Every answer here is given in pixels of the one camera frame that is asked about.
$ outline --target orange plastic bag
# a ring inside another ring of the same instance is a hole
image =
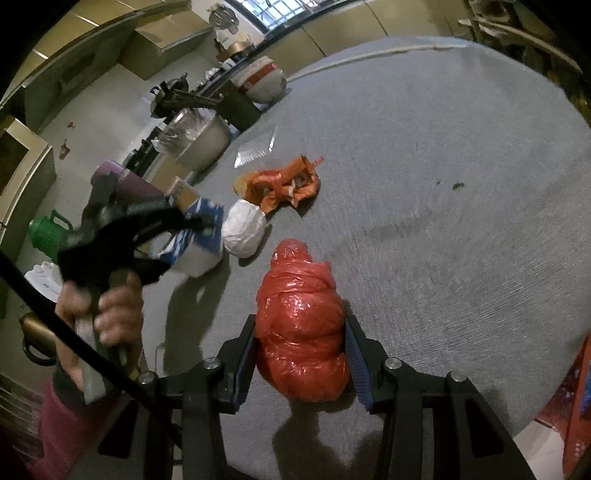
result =
[[[329,263],[314,263],[305,243],[282,240],[256,303],[261,375],[288,398],[339,398],[349,367],[343,353],[343,306]]]

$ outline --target hand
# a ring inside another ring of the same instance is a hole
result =
[[[129,345],[128,361],[133,367],[137,364],[142,351],[143,306],[142,284],[139,277],[130,272],[124,286],[113,288],[100,298],[100,315],[95,318],[95,329],[100,333],[100,342],[109,346],[120,343]],[[73,329],[76,318],[87,316],[89,310],[88,292],[80,290],[74,282],[66,282],[57,299],[58,317]],[[56,350],[62,368],[78,389],[83,391],[82,361],[59,339],[56,339]]]

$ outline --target metal screw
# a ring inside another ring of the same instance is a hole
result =
[[[384,360],[384,365],[389,370],[396,370],[402,366],[402,362],[395,356],[391,356]]]
[[[450,376],[451,376],[451,378],[452,378],[453,380],[455,380],[456,382],[463,382],[465,379],[467,379],[467,378],[468,378],[468,377],[467,377],[465,374],[463,374],[463,373],[460,373],[460,372],[453,372],[453,371],[452,371],[452,373],[451,373],[451,375],[450,375]]]
[[[222,363],[220,362],[220,359],[216,356],[211,356],[209,358],[206,358],[203,361],[203,366],[207,369],[207,370],[215,370],[217,367],[219,367]]]
[[[138,382],[142,385],[148,385],[154,380],[156,380],[156,374],[154,372],[142,372],[138,377]]]

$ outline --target gray carpet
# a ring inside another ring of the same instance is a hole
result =
[[[334,57],[431,41],[386,38]],[[203,278],[168,275],[150,288],[151,365],[186,371],[236,336],[272,250],[293,237],[330,261],[369,337],[419,371],[467,373],[520,431],[590,325],[584,120],[548,80],[474,44],[365,60],[288,87],[197,188],[229,207],[238,147],[278,125],[303,153],[325,156],[320,194],[306,212],[277,212],[253,261],[226,258]],[[255,373],[239,414],[222,421],[230,464],[258,478],[372,477],[382,420],[351,392],[290,405]]]

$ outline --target black pole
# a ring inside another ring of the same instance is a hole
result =
[[[170,433],[173,442],[178,447],[181,446],[181,434],[179,430],[172,424],[154,399],[136,382],[126,377],[116,366],[82,341],[66,322],[61,320],[53,310],[48,308],[47,304],[41,298],[41,294],[25,279],[2,251],[0,251],[0,276],[68,348],[72,349],[76,355],[103,375],[114,386],[120,390],[125,390],[134,400],[137,400],[140,405],[145,407],[156,419],[163,423],[163,426]]]

